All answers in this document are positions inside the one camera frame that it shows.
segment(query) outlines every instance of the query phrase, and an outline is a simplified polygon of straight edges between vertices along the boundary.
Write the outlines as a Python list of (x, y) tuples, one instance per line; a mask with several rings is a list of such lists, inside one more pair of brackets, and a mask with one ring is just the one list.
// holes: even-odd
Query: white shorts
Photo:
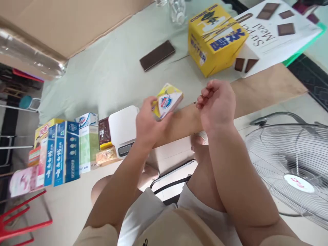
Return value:
[(194, 196), (187, 184), (185, 184), (178, 203), (169, 206), (164, 205), (164, 203), (155, 196), (154, 192), (150, 188), (147, 188), (127, 211), (122, 224), (118, 246), (133, 245), (134, 241), (141, 233), (147, 229), (164, 210), (176, 209), (178, 207), (194, 211), (225, 246), (242, 245), (229, 215), (206, 206)]

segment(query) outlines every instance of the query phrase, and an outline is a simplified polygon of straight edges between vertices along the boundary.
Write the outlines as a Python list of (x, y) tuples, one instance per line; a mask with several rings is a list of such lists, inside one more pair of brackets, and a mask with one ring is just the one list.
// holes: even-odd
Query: white tablecloth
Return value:
[[(214, 3), (221, 3), (232, 16), (237, 15), (221, 0), (192, 0), (187, 2), (188, 17)], [(40, 124), (52, 118), (73, 120), (87, 112), (97, 113), (102, 119), (129, 105), (140, 107), (144, 98), (157, 95), (166, 82), (184, 92), (179, 105), (182, 108), (196, 100), (209, 79), (232, 82), (239, 78), (231, 68), (204, 78), (188, 55), (187, 33), (187, 25), (172, 25), (168, 5), (159, 8), (151, 4), (71, 58), (62, 78), (44, 83)], [(168, 39), (176, 53), (144, 72), (139, 59)]]

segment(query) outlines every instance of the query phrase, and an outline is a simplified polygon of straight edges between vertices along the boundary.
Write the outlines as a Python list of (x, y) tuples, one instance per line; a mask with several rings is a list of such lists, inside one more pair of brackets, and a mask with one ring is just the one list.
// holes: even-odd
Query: green object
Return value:
[(304, 45), (298, 52), (296, 52), (295, 54), (293, 54), (287, 60), (283, 61), (283, 64), (286, 67), (288, 67), (293, 61), (295, 61), (307, 48), (309, 48), (327, 30), (327, 27), (322, 22), (319, 22), (317, 24), (317, 26), (320, 27), (322, 31), (317, 36), (315, 36), (309, 43), (307, 43), (306, 45)]
[(97, 126), (80, 129), (80, 173), (97, 168), (96, 154), (99, 152), (99, 133)]

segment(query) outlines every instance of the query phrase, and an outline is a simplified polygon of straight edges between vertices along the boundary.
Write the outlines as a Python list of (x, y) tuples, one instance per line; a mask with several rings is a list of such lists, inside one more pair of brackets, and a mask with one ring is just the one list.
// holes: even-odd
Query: blue toothpaste box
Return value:
[(95, 113), (86, 113), (75, 118), (75, 122), (80, 124), (80, 129), (88, 125), (98, 126), (99, 124), (98, 115)]
[(64, 121), (57, 125), (54, 186), (80, 178), (79, 124)]
[(54, 163), (55, 163), (55, 146), (56, 146), (57, 125), (54, 125), (48, 130), (48, 146), (47, 159), (45, 165), (44, 186), (52, 185), (54, 179)]

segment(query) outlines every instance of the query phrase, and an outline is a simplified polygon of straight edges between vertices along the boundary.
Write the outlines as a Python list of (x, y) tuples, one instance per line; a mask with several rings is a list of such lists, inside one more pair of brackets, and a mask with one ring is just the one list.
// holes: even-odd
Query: wooden table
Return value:
[[(236, 94), (235, 119), (305, 94), (305, 86), (283, 65), (277, 64), (245, 79), (231, 83)], [(203, 130), (195, 104), (176, 112), (165, 135), (154, 148)]]

